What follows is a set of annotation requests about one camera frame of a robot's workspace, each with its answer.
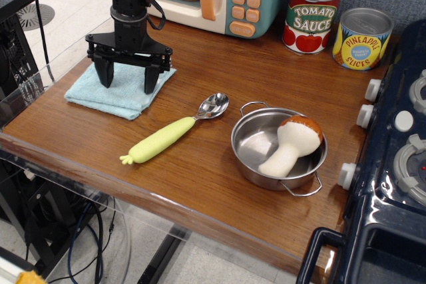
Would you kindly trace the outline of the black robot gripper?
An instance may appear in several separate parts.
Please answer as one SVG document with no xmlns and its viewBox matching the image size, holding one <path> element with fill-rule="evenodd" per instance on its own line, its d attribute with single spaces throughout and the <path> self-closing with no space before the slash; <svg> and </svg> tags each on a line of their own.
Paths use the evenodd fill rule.
<svg viewBox="0 0 426 284">
<path fill-rule="evenodd" d="M 94 60 L 95 70 L 101 84 L 109 88 L 114 78 L 114 62 L 146 67 L 144 92 L 152 94 L 159 74 L 171 68 L 172 49 L 156 42 L 147 31 L 147 10 L 136 16 L 128 16 L 112 9 L 110 15 L 114 31 L 89 34 L 88 58 Z"/>
</svg>

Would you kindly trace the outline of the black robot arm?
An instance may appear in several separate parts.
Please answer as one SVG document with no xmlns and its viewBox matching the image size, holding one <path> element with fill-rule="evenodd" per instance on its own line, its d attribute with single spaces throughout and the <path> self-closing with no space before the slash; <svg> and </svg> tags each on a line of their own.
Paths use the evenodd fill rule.
<svg viewBox="0 0 426 284">
<path fill-rule="evenodd" d="M 101 84 L 108 88 L 116 63 L 144 68 L 144 92 L 153 93 L 159 75 L 170 70 L 172 49 L 152 39 L 147 31 L 163 28 L 166 17 L 156 0 L 112 0 L 111 33 L 89 34 L 87 56 L 94 62 Z"/>
</svg>

